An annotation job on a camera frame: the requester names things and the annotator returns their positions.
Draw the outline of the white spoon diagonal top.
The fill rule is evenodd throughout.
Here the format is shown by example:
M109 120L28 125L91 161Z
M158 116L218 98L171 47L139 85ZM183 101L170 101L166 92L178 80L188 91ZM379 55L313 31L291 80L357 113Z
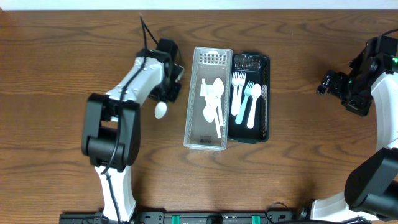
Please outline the white spoon diagonal top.
M159 101L155 106L155 117L157 119L162 119L167 112L167 103L164 101Z

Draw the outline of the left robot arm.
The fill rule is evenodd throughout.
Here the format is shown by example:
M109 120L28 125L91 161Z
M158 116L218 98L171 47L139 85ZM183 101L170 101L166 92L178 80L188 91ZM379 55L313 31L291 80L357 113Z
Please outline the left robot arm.
M148 98L174 102L184 72L176 50L142 49L127 75L86 102L81 150L101 181L104 223L129 223L136 207L131 169L141 144L141 107Z

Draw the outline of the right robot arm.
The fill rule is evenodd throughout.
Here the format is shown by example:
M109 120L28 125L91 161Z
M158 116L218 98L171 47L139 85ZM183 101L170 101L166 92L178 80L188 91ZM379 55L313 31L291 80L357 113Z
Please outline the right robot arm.
M374 154L350 173L344 191L312 202L310 220L397 219L397 72L382 73L371 85L371 96L376 105Z

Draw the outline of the white plastic spoon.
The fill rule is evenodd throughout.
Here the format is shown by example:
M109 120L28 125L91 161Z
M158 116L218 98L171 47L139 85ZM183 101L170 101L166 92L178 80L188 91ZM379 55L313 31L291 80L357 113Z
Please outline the white plastic spoon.
M213 83L213 91L214 94L216 95L218 99L218 117L219 117L219 122L220 126L224 126L223 123L223 111L222 111L222 106L221 106L221 97L224 93L224 84L223 81L220 78L216 78Z

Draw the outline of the white spoon crossed under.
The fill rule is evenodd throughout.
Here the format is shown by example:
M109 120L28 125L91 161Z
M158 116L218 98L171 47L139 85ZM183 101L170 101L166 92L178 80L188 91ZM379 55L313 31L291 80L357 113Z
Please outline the white spoon crossed under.
M211 123L213 121L215 122L217 137L220 138L221 137L221 129L220 129L220 122L219 122L218 115L217 115L218 104L217 104L216 96L214 94L208 94L206 99L207 99L207 103L205 106L206 112L204 114L204 117L208 123Z

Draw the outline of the pinkish white plastic fork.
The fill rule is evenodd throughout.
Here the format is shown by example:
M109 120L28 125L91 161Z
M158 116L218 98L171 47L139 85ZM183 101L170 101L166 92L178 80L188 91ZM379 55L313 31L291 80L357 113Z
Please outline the pinkish white plastic fork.
M243 90L243 86L244 86L245 82L246 82L246 72L240 72L239 73L238 93L236 95L236 104L235 104L236 115L239 113L239 109L241 106L241 95L242 95L242 90Z

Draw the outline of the white spoon bowl down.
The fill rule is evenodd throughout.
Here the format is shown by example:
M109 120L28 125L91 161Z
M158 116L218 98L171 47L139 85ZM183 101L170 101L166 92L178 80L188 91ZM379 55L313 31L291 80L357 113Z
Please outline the white spoon bowl down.
M214 93L208 92L204 78L202 79L202 85L205 91L205 102L206 102L206 105L203 109L203 116L207 122L211 123L215 119L215 95Z

